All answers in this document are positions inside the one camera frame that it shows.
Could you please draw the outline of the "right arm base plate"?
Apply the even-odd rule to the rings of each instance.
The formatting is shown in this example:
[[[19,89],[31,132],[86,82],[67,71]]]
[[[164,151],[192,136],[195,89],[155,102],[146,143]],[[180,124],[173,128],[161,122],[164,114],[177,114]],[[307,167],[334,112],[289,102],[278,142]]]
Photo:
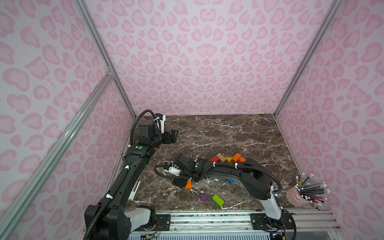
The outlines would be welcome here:
[[[296,226],[293,217],[285,212],[282,212],[279,220],[271,219],[265,213],[250,214],[250,218],[253,229],[264,232],[294,230]]]

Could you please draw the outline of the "aluminium front rail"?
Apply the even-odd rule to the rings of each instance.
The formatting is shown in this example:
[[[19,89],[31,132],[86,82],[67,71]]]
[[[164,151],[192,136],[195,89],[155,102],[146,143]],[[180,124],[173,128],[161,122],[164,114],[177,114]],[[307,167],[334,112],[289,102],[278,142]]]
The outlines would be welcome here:
[[[341,227],[329,211],[290,209],[296,225],[295,240],[344,240]],[[160,211],[171,215],[169,231],[132,231],[127,240],[279,240],[269,233],[254,230],[250,214],[263,211]],[[287,238],[292,239],[288,230]]]

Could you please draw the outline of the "aluminium diagonal frame bar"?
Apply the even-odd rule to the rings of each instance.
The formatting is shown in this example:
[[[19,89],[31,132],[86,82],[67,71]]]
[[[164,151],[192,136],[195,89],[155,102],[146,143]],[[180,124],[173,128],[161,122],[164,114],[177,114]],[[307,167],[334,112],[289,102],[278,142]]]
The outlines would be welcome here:
[[[95,88],[87,101],[80,108],[74,119],[68,125],[59,140],[51,148],[32,177],[27,181],[17,198],[10,205],[1,220],[1,239],[10,238],[15,228],[37,197],[38,193],[52,174],[54,168],[67,151],[81,127],[94,110],[105,90],[114,80],[115,74],[107,73],[101,83]]]

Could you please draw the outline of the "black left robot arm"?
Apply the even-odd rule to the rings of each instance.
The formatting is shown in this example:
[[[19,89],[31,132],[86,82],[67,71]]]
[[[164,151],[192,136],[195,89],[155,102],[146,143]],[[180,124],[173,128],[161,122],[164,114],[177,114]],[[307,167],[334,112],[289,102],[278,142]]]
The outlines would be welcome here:
[[[167,132],[165,120],[165,115],[151,110],[143,111],[135,119],[128,151],[123,156],[125,165],[99,203],[85,211],[85,240],[127,240],[136,229],[151,231],[159,226],[154,208],[141,206],[127,213],[126,206],[136,181],[156,150],[162,144],[177,141],[178,131]]]

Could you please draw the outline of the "pink pencil cup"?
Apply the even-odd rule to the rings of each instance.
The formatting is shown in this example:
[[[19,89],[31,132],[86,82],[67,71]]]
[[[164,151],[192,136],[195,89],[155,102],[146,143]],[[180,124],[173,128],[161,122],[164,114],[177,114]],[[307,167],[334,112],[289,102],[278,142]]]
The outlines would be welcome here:
[[[286,193],[288,201],[295,207],[303,207],[310,204],[311,202],[305,200],[296,187],[290,188]]]

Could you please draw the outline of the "right corner frame post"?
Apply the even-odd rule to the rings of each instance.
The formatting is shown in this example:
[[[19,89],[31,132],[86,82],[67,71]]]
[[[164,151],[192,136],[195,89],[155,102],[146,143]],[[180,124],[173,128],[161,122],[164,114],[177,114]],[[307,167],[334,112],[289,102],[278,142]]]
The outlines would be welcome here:
[[[286,91],[283,94],[283,97],[278,104],[278,107],[274,113],[275,119],[278,118],[278,116],[282,113],[283,108],[285,104],[287,103],[290,95],[294,91],[295,86],[299,82],[303,72],[305,71],[306,67],[311,61],[311,58],[315,54],[317,48],[319,47],[323,37],[327,33],[328,29],[331,27],[334,19],[337,17],[339,14],[339,11],[343,7],[345,1],[342,0],[334,0],[332,1],[332,4],[330,8],[328,9],[327,13],[325,14],[324,19],[322,20],[320,26],[318,27],[317,32],[315,33],[313,39],[311,40],[309,47],[307,51],[305,52],[302,61],[300,62],[295,74],[292,77],[291,82],[289,83]]]

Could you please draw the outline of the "red block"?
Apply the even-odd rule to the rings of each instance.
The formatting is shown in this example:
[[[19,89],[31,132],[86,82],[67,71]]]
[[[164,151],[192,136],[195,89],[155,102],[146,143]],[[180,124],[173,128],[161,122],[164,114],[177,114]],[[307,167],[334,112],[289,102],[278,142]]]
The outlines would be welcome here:
[[[218,156],[215,156],[211,159],[212,162],[219,162],[220,158]]]

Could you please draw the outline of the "tan block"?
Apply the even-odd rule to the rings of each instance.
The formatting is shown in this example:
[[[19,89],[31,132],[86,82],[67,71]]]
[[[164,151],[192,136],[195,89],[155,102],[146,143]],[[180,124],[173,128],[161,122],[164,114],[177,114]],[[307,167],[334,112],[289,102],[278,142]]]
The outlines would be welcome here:
[[[222,163],[225,163],[226,162],[226,158],[221,154],[221,153],[218,153],[217,154],[217,157],[219,158],[219,161],[222,162]]]

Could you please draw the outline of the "left corner frame post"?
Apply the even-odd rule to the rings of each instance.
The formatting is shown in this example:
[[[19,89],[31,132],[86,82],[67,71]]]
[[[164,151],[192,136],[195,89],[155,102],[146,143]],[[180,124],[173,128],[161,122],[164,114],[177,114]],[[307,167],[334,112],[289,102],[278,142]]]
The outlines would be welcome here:
[[[121,95],[122,99],[123,99],[123,103],[125,104],[125,106],[127,107],[131,117],[133,119],[136,118],[136,114],[133,110],[133,107],[128,99],[128,96],[123,88],[123,84],[116,72],[116,69],[111,61],[111,58],[107,52],[107,49],[106,49],[106,46],[105,44],[103,43],[103,40],[96,28],[96,24],[89,12],[89,9],[87,7],[87,4],[85,1],[83,0],[74,0],[73,1],[79,14],[81,15],[83,21],[85,22],[85,25],[95,43],[95,46],[96,48],[98,49],[99,53],[100,53],[100,56],[102,57],[106,67],[108,68],[108,70],[112,73],[113,75],[113,80],[114,80],[114,83],[115,85],[117,86],[118,88],[118,92],[119,94]]]

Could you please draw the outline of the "corner frame post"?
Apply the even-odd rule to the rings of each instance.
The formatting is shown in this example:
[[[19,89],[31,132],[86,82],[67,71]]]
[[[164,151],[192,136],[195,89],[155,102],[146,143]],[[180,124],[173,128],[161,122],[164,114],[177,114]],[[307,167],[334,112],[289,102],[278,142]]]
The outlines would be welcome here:
[[[294,91],[295,86],[299,82],[303,72],[305,71],[306,67],[311,61],[311,58],[315,54],[317,48],[319,47],[323,37],[327,33],[328,29],[331,27],[334,19],[337,17],[339,14],[339,11],[343,7],[345,1],[342,0],[334,0],[332,1],[332,4],[330,8],[328,9],[327,13],[325,14],[324,19],[322,20],[320,26],[318,27],[317,32],[315,33],[313,39],[311,40],[309,47],[307,51],[305,52],[302,61],[300,62],[295,74],[292,77],[291,82],[289,83],[286,91],[283,94],[283,97],[278,104],[278,107],[274,113],[275,119],[278,118],[278,116],[282,113],[283,108],[285,104],[287,103],[290,95]]]
[[[95,46],[96,48],[98,49],[99,53],[100,53],[100,56],[102,57],[106,67],[108,68],[108,70],[112,73],[113,75],[113,80],[114,80],[114,83],[115,85],[117,86],[118,88],[118,92],[119,94],[121,95],[122,99],[123,99],[123,103],[125,104],[125,106],[127,107],[131,117],[133,119],[136,118],[136,114],[133,110],[133,107],[128,99],[128,96],[123,88],[123,84],[116,72],[116,69],[111,61],[111,58],[107,52],[107,49],[106,49],[106,46],[105,44],[103,43],[103,40],[96,28],[96,24],[89,12],[89,9],[87,7],[87,4],[85,1],[83,0],[74,0],[73,1],[79,14],[81,15],[83,21],[85,22],[85,25],[95,43]]]

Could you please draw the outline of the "bundle of coloured pencils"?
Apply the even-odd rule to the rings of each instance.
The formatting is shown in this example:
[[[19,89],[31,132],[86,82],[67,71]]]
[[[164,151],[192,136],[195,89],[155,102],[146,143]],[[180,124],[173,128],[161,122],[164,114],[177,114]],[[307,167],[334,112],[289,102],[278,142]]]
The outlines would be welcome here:
[[[328,200],[326,195],[330,194],[331,190],[325,182],[311,184],[310,180],[313,176],[313,174],[307,176],[305,173],[296,176],[295,188],[301,198],[320,206],[321,204],[326,203]]]

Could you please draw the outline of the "green block bottom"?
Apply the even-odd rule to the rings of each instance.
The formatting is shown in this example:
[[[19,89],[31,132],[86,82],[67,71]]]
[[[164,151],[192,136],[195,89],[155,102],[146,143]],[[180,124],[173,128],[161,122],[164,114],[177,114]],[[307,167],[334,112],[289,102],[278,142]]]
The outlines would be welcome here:
[[[222,207],[224,205],[224,201],[218,196],[218,195],[214,195],[213,196],[213,201],[219,206],[219,207]]]

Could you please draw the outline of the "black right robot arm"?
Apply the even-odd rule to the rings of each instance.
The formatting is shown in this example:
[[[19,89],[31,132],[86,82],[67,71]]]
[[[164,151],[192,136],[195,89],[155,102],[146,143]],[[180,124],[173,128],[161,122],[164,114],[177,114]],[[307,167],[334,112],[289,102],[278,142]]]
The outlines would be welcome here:
[[[285,240],[288,230],[292,230],[292,239],[297,237],[297,225],[292,214],[279,202],[279,193],[283,189],[281,183],[253,159],[230,163],[207,159],[193,161],[181,154],[173,162],[154,166],[154,172],[162,178],[172,180],[174,186],[184,189],[189,183],[198,183],[209,178],[236,180],[264,207],[264,213],[251,214],[254,230],[269,233],[271,237],[279,234],[279,240]]]

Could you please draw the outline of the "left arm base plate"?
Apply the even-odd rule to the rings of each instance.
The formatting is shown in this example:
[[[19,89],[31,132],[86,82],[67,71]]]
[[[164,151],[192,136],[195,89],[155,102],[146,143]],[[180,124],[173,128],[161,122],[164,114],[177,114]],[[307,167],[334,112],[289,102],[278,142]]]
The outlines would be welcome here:
[[[171,215],[160,214],[156,215],[154,219],[143,227],[145,231],[169,231],[171,224]]]

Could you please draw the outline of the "purple small block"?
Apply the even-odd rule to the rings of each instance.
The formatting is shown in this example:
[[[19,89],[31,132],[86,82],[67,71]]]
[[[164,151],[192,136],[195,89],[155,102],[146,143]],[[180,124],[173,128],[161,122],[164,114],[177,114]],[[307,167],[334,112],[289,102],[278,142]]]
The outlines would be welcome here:
[[[200,200],[202,202],[206,202],[207,201],[207,195],[206,194],[201,194]]]

